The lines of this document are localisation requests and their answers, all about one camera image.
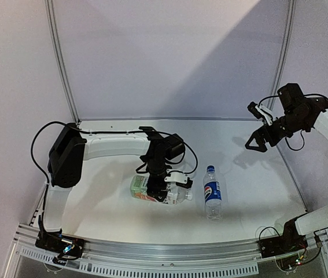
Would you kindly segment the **clear tea bottle white label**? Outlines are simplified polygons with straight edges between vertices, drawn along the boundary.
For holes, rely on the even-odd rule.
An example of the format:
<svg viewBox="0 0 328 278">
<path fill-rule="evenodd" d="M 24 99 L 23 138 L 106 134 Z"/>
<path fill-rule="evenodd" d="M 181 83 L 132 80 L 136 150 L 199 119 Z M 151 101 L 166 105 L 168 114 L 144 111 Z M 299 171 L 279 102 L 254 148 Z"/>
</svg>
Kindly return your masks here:
<svg viewBox="0 0 328 278">
<path fill-rule="evenodd" d="M 135 175 L 132 178 L 130 193 L 137 199 L 167 205 L 177 205 L 193 199 L 191 189 L 178 186 L 175 182 L 165 182 L 143 175 Z"/>
</svg>

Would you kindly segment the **white bottle cap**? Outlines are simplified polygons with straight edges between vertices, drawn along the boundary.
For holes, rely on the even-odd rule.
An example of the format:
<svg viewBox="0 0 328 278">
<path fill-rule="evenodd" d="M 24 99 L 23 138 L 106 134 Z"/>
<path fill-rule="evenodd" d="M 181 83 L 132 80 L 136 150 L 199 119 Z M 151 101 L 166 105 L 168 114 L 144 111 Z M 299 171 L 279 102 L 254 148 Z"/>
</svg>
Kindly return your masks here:
<svg viewBox="0 0 328 278">
<path fill-rule="evenodd" d="M 193 194 L 192 194 L 191 190 L 186 191 L 185 198 L 186 198 L 186 200 L 192 200 Z"/>
</svg>

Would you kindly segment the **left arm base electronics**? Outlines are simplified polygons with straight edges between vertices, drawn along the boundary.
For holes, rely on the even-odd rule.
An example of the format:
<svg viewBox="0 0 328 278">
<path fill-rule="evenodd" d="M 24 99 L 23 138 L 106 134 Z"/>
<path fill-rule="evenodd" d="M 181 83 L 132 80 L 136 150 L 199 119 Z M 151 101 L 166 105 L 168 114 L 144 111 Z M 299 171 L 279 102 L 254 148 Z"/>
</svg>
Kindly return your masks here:
<svg viewBox="0 0 328 278">
<path fill-rule="evenodd" d="M 75 261 L 82 257 L 85 242 L 81 238 L 64 236 L 61 232 L 40 231 L 35 246 L 55 253 L 52 263 L 65 265 L 68 261 Z"/>
</svg>

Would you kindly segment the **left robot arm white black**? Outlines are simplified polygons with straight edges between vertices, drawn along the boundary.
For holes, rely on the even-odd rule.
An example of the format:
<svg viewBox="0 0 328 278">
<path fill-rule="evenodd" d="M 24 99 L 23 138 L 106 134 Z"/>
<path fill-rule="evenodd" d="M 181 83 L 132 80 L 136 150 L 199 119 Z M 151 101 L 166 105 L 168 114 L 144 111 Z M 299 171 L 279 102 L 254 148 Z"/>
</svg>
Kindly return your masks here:
<svg viewBox="0 0 328 278">
<path fill-rule="evenodd" d="M 143 165 L 136 172 L 148 174 L 148 195 L 161 202 L 171 185 L 186 188 L 188 175 L 172 168 L 170 160 L 185 153 L 185 143 L 177 134 L 141 126 L 131 131 L 85 131 L 74 123 L 63 129 L 50 152 L 46 176 L 47 189 L 39 226 L 45 231 L 43 243 L 60 251 L 65 243 L 61 231 L 62 216 L 68 196 L 82 175 L 83 162 L 108 156 L 139 156 Z"/>
</svg>

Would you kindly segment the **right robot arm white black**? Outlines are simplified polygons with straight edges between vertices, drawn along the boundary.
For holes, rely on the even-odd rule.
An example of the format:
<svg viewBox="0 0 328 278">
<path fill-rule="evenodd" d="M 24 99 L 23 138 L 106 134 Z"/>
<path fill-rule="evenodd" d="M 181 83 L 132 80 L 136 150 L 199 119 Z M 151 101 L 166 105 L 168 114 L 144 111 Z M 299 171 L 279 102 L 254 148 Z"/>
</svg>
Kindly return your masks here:
<svg viewBox="0 0 328 278">
<path fill-rule="evenodd" d="M 255 130 L 245 143 L 251 151 L 266 152 L 281 140 L 286 140 L 298 131 L 309 133 L 315 129 L 328 140 L 328 98 L 321 94 L 304 94 L 296 83 L 288 83 L 277 91 L 284 115 L 273 118 L 261 103 L 251 102 L 248 111 L 262 120 L 262 127 Z M 328 205 L 311 213 L 286 222 L 283 234 L 278 239 L 278 248 L 291 252 L 306 235 L 328 228 Z"/>
</svg>

